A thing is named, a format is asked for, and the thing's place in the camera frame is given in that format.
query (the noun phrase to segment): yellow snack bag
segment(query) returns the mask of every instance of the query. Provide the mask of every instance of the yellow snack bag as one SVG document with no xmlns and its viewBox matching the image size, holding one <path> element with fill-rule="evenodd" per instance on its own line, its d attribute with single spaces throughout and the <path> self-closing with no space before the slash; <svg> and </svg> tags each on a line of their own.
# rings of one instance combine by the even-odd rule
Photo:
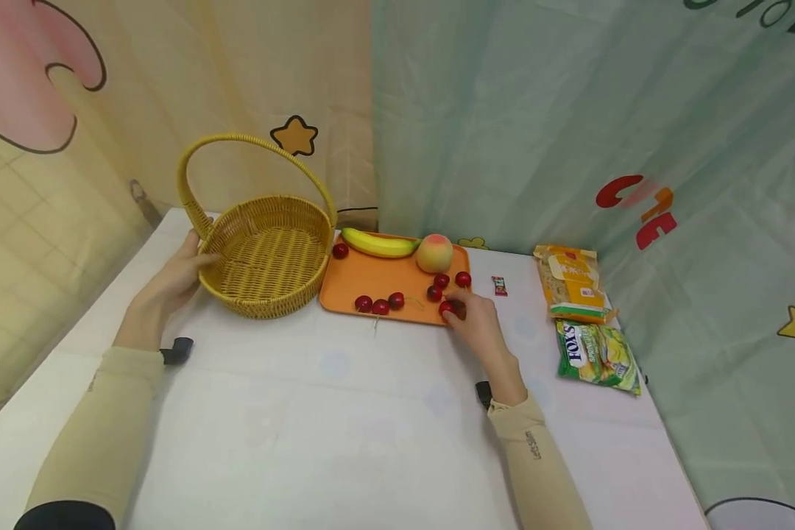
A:
<svg viewBox="0 0 795 530">
<path fill-rule="evenodd" d="M 591 324 L 605 324 L 611 318 L 600 287 L 597 252 L 537 245 L 533 256 L 550 316 Z"/>
</svg>

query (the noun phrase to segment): white table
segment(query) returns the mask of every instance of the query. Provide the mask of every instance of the white table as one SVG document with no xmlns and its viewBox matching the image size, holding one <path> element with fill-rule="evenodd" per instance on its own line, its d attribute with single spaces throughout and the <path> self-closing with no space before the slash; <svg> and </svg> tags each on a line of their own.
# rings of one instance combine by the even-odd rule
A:
<svg viewBox="0 0 795 530">
<path fill-rule="evenodd" d="M 171 211 L 0 413 L 0 529 L 89 384 L 131 297 L 190 223 Z M 530 257 L 469 250 L 596 530 L 706 530 L 648 390 L 558 379 Z M 201 291 L 169 326 L 195 341 L 170 370 L 132 530 L 516 529 L 504 467 L 476 400 L 483 378 L 449 331 L 324 311 L 243 319 Z"/>
</svg>

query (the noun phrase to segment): curtain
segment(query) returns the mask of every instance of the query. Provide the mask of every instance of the curtain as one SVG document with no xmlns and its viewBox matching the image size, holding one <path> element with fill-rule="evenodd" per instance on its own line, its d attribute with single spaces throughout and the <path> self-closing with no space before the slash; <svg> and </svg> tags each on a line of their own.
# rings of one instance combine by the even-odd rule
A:
<svg viewBox="0 0 795 530">
<path fill-rule="evenodd" d="M 795 0 L 373 6 L 382 231 L 598 250 L 704 507 L 795 507 Z"/>
<path fill-rule="evenodd" d="M 0 406 L 169 206 L 204 135 L 274 141 L 375 228 L 367 0 L 0 1 Z M 291 164 L 213 144 L 201 205 L 323 203 Z"/>
</svg>

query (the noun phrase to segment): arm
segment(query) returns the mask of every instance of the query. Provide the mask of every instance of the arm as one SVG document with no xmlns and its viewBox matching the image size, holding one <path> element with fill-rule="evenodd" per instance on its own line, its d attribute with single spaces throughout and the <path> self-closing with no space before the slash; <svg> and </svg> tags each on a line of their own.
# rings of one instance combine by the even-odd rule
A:
<svg viewBox="0 0 795 530">
<path fill-rule="evenodd" d="M 465 305 L 465 319 L 445 312 L 448 324 L 481 362 L 492 387 L 488 415 L 509 465 L 524 530 L 592 530 L 586 507 L 538 403 L 528 394 L 518 358 L 509 352 L 494 302 L 466 291 L 449 296 Z"/>
<path fill-rule="evenodd" d="M 197 290 L 197 235 L 130 303 L 112 347 L 53 443 L 16 530 L 120 529 L 144 458 L 170 314 Z"/>
</svg>

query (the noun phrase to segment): cherry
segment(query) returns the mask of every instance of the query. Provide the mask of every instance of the cherry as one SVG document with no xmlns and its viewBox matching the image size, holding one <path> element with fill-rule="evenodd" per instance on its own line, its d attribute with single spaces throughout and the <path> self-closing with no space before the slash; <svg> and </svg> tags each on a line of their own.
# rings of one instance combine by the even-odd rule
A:
<svg viewBox="0 0 795 530">
<path fill-rule="evenodd" d="M 446 311 L 456 314 L 456 308 L 453 307 L 453 302 L 451 302 L 450 300 L 446 300 L 442 303 L 439 303 L 439 314 L 444 316 L 444 312 Z"/>
<path fill-rule="evenodd" d="M 371 312 L 374 314 L 388 314 L 389 303 L 383 299 L 379 299 L 374 302 L 374 306 L 371 306 Z"/>
<path fill-rule="evenodd" d="M 403 307 L 403 304 L 404 301 L 402 292 L 393 292 L 389 297 L 389 307 L 393 309 L 399 309 Z"/>
<path fill-rule="evenodd" d="M 436 277 L 433 278 L 433 285 L 437 286 L 439 289 L 445 289 L 449 283 L 450 277 L 447 274 L 436 274 Z"/>
<path fill-rule="evenodd" d="M 456 277 L 453 279 L 453 283 L 460 286 L 460 288 L 467 288 L 467 286 L 471 285 L 471 275 L 464 270 L 463 272 L 457 272 Z"/>
<path fill-rule="evenodd" d="M 333 257 L 336 260 L 344 260 L 348 253 L 350 253 L 350 248 L 343 242 L 337 242 L 337 244 L 333 245 Z"/>
<path fill-rule="evenodd" d="M 427 300 L 438 302 L 442 299 L 442 288 L 438 285 L 431 285 L 427 288 Z"/>
<path fill-rule="evenodd" d="M 370 313 L 371 308 L 374 306 L 374 300 L 371 300 L 370 296 L 363 294 L 358 297 L 356 302 L 353 302 L 353 305 L 356 306 L 356 310 L 360 313 Z"/>
<path fill-rule="evenodd" d="M 459 300 L 446 300 L 439 305 L 439 314 L 444 318 L 444 312 L 449 311 L 460 320 L 465 319 L 465 304 Z"/>
</svg>

